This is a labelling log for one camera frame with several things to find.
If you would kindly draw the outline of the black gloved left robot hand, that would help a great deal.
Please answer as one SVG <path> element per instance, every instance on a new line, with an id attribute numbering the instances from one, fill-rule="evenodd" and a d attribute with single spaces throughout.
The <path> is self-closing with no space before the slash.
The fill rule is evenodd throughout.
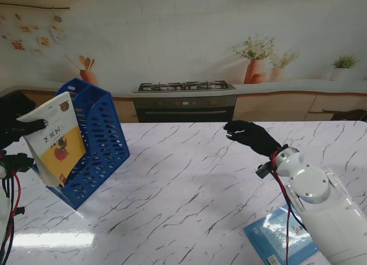
<path id="1" fill-rule="evenodd" d="M 37 119 L 20 122 L 17 119 L 35 109 L 36 103 L 20 91 L 13 91 L 1 97 L 1 149 L 5 149 L 20 137 L 42 130 L 47 121 Z"/>

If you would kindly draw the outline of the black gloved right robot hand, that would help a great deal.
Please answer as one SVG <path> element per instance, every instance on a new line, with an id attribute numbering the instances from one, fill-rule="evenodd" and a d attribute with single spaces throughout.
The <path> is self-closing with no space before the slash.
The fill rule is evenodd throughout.
<path id="1" fill-rule="evenodd" d="M 223 129 L 230 134 L 228 139 L 250 147 L 254 152 L 270 157 L 282 146 L 262 127 L 253 122 L 233 120 Z"/>

